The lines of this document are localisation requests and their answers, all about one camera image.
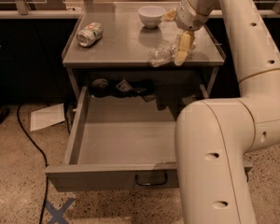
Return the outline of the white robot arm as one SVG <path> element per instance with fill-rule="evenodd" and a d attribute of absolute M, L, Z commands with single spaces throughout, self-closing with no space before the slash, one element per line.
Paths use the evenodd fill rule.
<path fill-rule="evenodd" d="M 196 31 L 220 7 L 240 95 L 187 105 L 175 126 L 185 224 L 257 224 L 243 156 L 280 141 L 280 52 L 252 0 L 181 0 L 176 25 Z"/>

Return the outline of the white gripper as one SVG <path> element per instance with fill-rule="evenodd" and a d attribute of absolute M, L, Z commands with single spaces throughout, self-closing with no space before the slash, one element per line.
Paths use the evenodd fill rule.
<path fill-rule="evenodd" d="M 209 16 L 199 14 L 189 3 L 189 0 L 181 0 L 176 9 L 170 9 L 161 17 L 162 21 L 175 20 L 177 27 L 186 31 L 176 38 L 175 65 L 180 66 L 187 59 L 195 41 L 193 32 L 200 30 L 208 18 Z"/>

